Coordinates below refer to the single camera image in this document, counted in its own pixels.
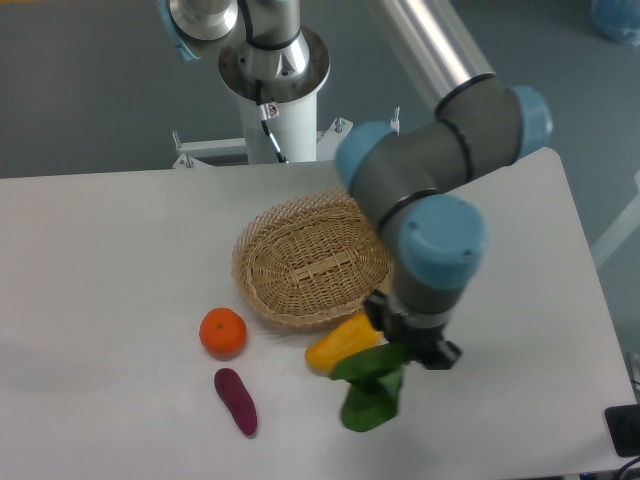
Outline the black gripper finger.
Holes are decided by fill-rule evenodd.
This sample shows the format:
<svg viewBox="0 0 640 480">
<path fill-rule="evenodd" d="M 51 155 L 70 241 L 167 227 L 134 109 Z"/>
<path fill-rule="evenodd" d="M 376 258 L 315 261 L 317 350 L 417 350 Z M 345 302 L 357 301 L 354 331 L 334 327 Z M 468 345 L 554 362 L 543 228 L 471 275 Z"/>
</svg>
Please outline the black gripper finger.
<svg viewBox="0 0 640 480">
<path fill-rule="evenodd" d="M 427 370 L 450 370 L 460 358 L 461 349 L 446 339 L 421 347 L 414 356 L 414 360 Z"/>
<path fill-rule="evenodd" d="M 364 300 L 363 309 L 374 330 L 382 333 L 391 333 L 393 331 L 394 314 L 387 294 L 378 289 L 374 290 Z"/>
</svg>

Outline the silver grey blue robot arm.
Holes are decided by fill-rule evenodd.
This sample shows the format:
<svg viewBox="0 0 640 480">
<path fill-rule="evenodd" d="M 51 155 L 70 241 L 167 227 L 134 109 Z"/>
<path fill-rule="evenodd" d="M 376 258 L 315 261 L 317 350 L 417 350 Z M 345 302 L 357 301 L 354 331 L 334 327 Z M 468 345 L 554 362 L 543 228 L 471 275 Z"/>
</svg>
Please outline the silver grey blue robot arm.
<svg viewBox="0 0 640 480">
<path fill-rule="evenodd" d="M 444 337 L 450 313 L 486 247 L 478 211 L 452 191 L 541 149 L 552 130 L 544 98 L 507 88 L 447 1 L 370 5 L 434 120 L 400 134 L 356 126 L 334 164 L 395 265 L 389 293 L 364 303 L 385 338 L 412 360 L 450 369 L 461 350 Z M 160 18 L 186 61 L 207 49 L 239 102 L 252 164 L 319 158 L 316 96 L 328 78 L 324 41 L 297 1 L 161 1 Z"/>
</svg>

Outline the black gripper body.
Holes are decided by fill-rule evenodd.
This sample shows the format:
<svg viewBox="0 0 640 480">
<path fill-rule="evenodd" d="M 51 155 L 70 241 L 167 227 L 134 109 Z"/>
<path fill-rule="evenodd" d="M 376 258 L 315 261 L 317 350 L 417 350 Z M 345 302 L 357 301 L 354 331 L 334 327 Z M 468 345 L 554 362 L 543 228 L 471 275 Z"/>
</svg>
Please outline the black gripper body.
<svg viewBox="0 0 640 480">
<path fill-rule="evenodd" d="M 393 331 L 384 333 L 391 343 L 403 344 L 414 360 L 418 350 L 432 342 L 445 339 L 443 331 L 450 320 L 449 312 L 423 314 L 393 309 Z"/>
</svg>

